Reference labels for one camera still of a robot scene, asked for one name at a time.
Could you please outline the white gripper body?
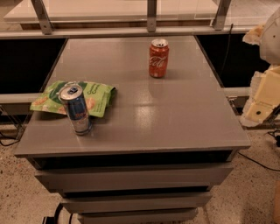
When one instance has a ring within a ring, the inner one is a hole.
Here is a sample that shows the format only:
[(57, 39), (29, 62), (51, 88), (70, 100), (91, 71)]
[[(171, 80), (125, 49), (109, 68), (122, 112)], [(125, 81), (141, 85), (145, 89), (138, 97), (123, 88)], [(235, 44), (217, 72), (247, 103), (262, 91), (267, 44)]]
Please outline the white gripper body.
[(263, 27), (260, 57), (271, 65), (280, 64), (280, 7), (269, 17)]

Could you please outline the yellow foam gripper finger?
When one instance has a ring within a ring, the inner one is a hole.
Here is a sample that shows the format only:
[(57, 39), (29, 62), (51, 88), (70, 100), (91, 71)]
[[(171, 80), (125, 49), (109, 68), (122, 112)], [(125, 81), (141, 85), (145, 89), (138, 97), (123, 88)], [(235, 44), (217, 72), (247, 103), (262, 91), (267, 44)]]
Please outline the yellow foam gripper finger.
[(252, 28), (248, 31), (242, 38), (242, 41), (250, 45), (259, 45), (264, 24), (259, 24), (258, 26)]
[(262, 124), (279, 105), (280, 66), (270, 66), (264, 73), (254, 73), (240, 122), (245, 127)]

